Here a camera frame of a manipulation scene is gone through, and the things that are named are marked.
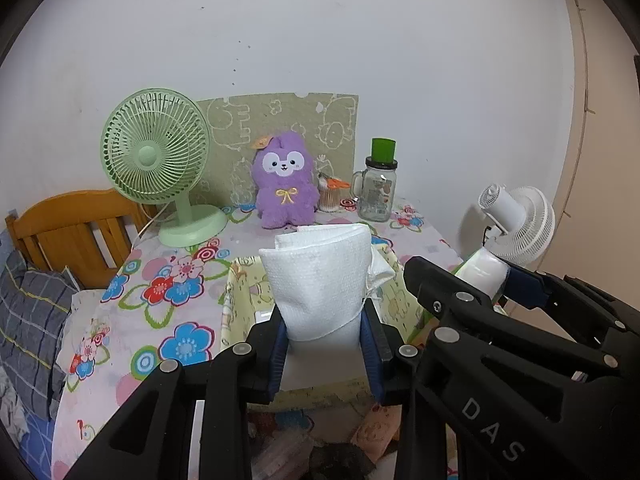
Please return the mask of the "white tissue pack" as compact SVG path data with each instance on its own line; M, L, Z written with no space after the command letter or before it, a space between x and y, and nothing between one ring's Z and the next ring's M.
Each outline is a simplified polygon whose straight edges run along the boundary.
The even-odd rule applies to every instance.
M454 275L484 292L493 304L498 304L509 272L510 266L506 262L481 247L454 271Z

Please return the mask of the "white towel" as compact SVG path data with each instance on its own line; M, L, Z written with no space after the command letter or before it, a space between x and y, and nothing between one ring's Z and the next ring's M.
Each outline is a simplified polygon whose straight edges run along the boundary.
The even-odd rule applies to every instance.
M364 300L395 276L361 223L301 226L258 255L298 346L355 347Z

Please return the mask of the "yellow cartoon storage box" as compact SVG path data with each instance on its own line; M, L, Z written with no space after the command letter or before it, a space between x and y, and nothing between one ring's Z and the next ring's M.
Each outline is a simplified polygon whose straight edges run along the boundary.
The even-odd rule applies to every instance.
M396 328L406 344L420 346L437 326L406 289L404 266L386 245L376 250L395 276L371 292L378 319ZM254 325L265 322L274 307L267 272L257 256L236 258L231 263L224 291L219 332L220 348L226 350L247 340ZM280 390L267 406L256 411L292 411L354 402L370 396L366 367L359 342L361 322L331 322L327 330L313 330L311 338L288 342Z

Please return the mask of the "beige door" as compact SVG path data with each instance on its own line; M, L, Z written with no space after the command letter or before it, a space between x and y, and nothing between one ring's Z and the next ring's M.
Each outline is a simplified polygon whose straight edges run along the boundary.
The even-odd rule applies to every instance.
M540 270L639 304L638 51L603 0L565 0L574 108L554 199L556 230Z

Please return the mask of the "white standing fan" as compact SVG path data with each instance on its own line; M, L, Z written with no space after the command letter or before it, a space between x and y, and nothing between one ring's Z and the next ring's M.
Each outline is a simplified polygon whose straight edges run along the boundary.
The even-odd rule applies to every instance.
M478 206L495 226L485 247L498 258L517 266L538 260L552 241L555 214L544 193L533 186L508 191L491 183L478 198Z

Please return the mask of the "floral tablecloth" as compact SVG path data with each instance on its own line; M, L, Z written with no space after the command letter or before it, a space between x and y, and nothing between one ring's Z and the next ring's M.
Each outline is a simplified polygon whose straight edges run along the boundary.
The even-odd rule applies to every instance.
M400 276L377 292L376 308L383 322L396 326L405 340L424 341L435 321L419 313L416 300L409 298L401 267L411 257L422 256L452 271L461 258L406 201L398 202L384 223L359 219L348 202L343 200L346 209L318 211L314 223L369 226L372 244L382 247L378 251ZM64 479L160 361L176 359L184 365L208 361L244 340L257 321L268 318L273 298L258 249L273 246L273 237L296 227L265 230L250 206L224 210L229 221L217 237L175 249L160 244L149 231L106 289L73 296L74 314L58 355L65 365L66 386L53 431L52 479ZM269 441L291 432L288 428L306 432L309 438L298 453L302 459L311 438L318 445L350 440L372 398L360 377L331 388L286 390L272 406L250 412L257 417L252 424L259 429L258 437Z

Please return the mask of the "glass jar with green lid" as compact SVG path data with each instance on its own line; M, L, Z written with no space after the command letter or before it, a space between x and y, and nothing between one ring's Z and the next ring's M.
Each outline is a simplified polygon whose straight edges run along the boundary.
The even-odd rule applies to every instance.
M360 218L386 222L392 213L397 181L396 141L374 138L363 170L352 175L352 198Z

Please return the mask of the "grey plaid pillow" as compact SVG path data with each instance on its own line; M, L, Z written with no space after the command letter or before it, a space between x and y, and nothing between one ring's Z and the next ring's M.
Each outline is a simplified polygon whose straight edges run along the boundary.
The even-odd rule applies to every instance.
M53 420L66 374L56 364L72 313L72 281L39 271L18 250L1 269L1 366L27 411Z

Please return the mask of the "toothpick holder with bird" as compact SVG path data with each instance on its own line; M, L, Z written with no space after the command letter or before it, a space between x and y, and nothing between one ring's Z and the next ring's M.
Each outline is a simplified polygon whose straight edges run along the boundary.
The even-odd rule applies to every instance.
M324 212L333 212L340 208L342 193L350 189L350 184L319 172L318 189L320 195L318 208Z

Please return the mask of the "purple plush toy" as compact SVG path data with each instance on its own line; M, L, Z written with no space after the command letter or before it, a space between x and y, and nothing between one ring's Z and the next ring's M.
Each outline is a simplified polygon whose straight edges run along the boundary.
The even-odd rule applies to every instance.
M263 229L314 223L320 195L312 170L312 157L299 133L288 131L262 139L252 178L257 188L255 207Z

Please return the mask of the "green cartoon board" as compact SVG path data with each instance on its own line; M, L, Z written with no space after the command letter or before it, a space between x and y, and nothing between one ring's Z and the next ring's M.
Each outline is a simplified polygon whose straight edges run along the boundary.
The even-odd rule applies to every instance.
M280 159L290 166L299 143L314 178L322 172L348 180L354 171L358 105L356 94L344 93L248 94L199 102L210 144L191 202L251 205L257 194L255 158L283 150Z

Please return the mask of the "green desk fan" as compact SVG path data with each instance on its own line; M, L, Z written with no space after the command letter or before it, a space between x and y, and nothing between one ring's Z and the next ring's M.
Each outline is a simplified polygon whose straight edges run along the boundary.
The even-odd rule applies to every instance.
M174 205L158 237L167 247L201 244L227 217L214 205L193 205L190 192L207 166L210 133L195 102L175 90L146 88L120 102L100 141L102 167L123 196L140 205Z

